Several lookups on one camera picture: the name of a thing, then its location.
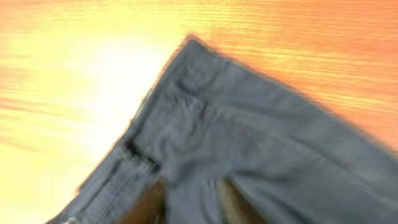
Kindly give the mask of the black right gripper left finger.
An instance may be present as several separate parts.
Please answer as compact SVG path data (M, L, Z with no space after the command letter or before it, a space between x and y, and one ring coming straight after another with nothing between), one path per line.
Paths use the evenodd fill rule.
M117 224L165 224L166 186L160 179L141 194Z

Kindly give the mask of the dark blue denim shorts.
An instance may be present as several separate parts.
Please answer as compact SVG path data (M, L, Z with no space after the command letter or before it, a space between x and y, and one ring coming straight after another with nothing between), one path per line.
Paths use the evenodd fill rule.
M52 223L116 223L166 186L166 223L225 223L228 179L267 223L396 223L397 159L351 123L195 39Z

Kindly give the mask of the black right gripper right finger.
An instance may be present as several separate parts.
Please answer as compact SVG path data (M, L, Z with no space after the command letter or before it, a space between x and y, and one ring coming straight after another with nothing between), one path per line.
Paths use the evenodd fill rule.
M227 224L264 224L264 219L228 179L219 182L223 219Z

